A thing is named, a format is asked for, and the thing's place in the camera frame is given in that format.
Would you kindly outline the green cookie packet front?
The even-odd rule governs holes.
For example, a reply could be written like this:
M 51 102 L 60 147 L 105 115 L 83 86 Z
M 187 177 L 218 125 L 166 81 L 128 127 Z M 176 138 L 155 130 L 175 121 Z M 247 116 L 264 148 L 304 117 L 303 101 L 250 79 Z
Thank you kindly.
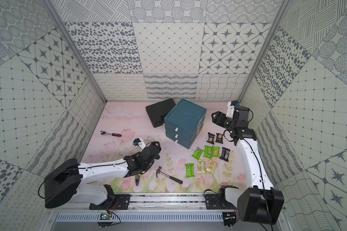
M 217 146 L 212 147 L 212 157 L 220 158 L 220 147 L 217 147 Z

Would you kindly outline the green cookie packet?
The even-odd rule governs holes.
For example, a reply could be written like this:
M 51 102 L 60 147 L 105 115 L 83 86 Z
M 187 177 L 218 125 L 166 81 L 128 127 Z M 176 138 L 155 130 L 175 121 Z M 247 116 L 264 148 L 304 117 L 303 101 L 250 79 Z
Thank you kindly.
M 217 147 L 217 146 L 212 147 L 212 157 L 220 158 L 220 147 Z
M 196 160 L 200 160 L 201 155 L 203 154 L 204 150 L 201 148 L 197 147 L 194 153 L 192 154 L 192 157 L 195 158 Z
M 186 167 L 186 177 L 191 178 L 194 177 L 194 164 L 193 163 L 187 163 L 185 164 Z

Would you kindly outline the teal drawer cabinet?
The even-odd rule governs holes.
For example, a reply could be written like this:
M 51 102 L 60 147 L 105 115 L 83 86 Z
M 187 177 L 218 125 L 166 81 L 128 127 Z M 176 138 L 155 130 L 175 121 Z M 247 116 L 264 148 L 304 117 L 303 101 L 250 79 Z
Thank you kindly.
M 207 109 L 181 99 L 164 118 L 166 136 L 189 149 L 203 128 Z

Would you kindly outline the green cookie packet barcode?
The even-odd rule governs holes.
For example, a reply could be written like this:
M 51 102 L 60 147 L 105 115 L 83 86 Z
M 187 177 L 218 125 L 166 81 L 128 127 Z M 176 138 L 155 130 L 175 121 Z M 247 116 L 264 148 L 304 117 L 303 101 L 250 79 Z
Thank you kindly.
M 208 159 L 212 159 L 212 153 L 213 153 L 213 147 L 206 145 L 205 149 L 204 149 L 203 157 L 208 158 Z

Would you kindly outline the yellow cookie packet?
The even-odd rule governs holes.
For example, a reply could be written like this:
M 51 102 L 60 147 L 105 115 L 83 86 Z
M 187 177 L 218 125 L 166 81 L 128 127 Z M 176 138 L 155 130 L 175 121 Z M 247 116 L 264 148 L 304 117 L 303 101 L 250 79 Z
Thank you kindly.
M 197 162 L 197 173 L 205 174 L 206 173 L 206 160 L 198 160 Z
M 215 173 L 215 169 L 216 169 L 216 166 L 217 166 L 217 163 L 213 160 L 209 160 L 208 162 L 208 165 L 207 165 L 207 168 L 206 168 L 206 172 L 209 172 L 211 174 L 214 174 Z

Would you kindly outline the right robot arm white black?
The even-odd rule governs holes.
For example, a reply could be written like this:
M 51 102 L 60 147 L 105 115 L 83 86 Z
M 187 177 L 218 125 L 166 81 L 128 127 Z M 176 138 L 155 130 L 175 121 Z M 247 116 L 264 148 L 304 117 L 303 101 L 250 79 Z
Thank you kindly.
M 235 186 L 222 186 L 218 193 L 219 203 L 234 206 L 242 221 L 273 226 L 283 207 L 284 196 L 275 190 L 262 164 L 255 131 L 248 127 L 251 110 L 237 101 L 227 106 L 226 113 L 212 113 L 212 122 L 229 133 L 241 155 L 247 183 L 245 191 Z

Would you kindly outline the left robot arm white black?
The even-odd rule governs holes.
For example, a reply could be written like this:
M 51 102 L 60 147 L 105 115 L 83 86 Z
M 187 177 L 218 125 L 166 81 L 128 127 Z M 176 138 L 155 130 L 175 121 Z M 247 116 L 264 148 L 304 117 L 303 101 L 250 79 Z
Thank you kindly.
M 57 208 L 66 203 L 90 203 L 102 209 L 114 206 L 115 194 L 110 185 L 94 186 L 93 182 L 109 178 L 129 178 L 146 173 L 155 160 L 160 159 L 158 141 L 144 143 L 135 139 L 140 152 L 116 161 L 79 163 L 72 158 L 49 173 L 42 183 L 46 208 Z

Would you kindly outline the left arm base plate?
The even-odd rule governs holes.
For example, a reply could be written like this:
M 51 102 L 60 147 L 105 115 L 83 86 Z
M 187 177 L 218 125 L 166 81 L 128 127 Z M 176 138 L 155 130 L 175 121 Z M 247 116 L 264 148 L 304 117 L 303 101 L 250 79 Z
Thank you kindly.
M 90 210 L 127 210 L 130 203 L 130 194 L 108 195 L 106 201 L 100 205 L 90 204 Z

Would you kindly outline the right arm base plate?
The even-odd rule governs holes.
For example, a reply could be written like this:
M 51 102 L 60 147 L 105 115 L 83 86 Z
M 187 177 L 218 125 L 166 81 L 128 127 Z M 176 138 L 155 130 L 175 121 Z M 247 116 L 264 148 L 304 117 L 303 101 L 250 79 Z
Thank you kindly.
M 234 210 L 236 207 L 217 193 L 204 194 L 207 210 Z

